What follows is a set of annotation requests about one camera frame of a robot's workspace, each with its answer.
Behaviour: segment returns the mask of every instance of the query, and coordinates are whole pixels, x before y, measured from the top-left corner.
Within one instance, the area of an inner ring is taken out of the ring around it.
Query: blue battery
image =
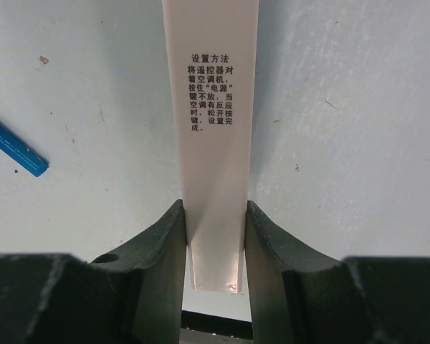
[[[0,149],[36,177],[49,167],[47,161],[0,123]]]

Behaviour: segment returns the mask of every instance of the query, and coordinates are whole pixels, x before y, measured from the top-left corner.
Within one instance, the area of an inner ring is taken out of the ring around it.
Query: brown crumb
[[[49,59],[43,55],[40,55],[40,61],[43,62],[43,65],[47,65],[49,63]]]

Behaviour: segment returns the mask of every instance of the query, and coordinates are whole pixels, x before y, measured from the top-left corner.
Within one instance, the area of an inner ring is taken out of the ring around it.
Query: screw hole
[[[113,253],[106,253],[101,255],[100,257],[97,257],[96,259],[94,259],[94,264],[99,264],[99,263],[112,263],[115,262],[119,259],[119,256],[117,254],[113,254]]]

